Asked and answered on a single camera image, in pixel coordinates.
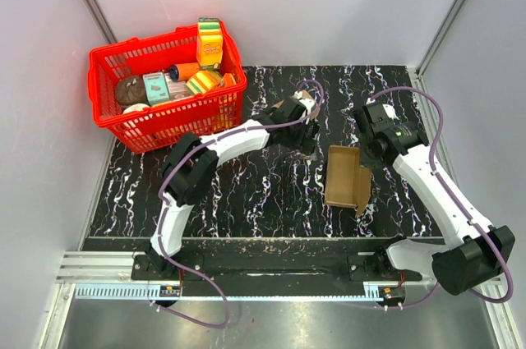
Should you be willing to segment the kitchen scouring pads pack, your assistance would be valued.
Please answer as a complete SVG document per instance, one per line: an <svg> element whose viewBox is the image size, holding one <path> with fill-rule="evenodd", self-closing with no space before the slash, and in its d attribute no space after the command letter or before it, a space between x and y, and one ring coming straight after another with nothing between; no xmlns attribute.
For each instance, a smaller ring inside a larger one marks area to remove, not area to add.
<svg viewBox="0 0 526 349"><path fill-rule="evenodd" d="M297 122L304 117L309 122L311 117L316 117L318 104L308 92L301 90L274 104L272 108L281 114L282 122Z"/></svg>

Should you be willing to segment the brown cardboard box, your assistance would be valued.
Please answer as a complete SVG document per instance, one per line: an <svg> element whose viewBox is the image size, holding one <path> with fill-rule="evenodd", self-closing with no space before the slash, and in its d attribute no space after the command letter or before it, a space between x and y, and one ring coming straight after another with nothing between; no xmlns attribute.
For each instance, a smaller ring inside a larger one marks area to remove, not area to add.
<svg viewBox="0 0 526 349"><path fill-rule="evenodd" d="M371 197L371 169L361 165L360 149L331 145L325 175L326 205L354 209L361 216Z"/></svg>

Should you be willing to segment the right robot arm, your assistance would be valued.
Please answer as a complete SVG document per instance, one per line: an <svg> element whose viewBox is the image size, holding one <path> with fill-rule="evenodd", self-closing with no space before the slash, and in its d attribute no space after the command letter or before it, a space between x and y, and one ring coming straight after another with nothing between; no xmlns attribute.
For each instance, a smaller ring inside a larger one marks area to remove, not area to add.
<svg viewBox="0 0 526 349"><path fill-rule="evenodd" d="M416 193L441 231L443 244L396 237L374 256L378 277L391 280L402 270L434 278L457 296L505 272L514 234L496 227L467 200L430 154L427 135L414 122L395 121L392 106L369 103L353 111L359 131L360 162L388 167Z"/></svg>

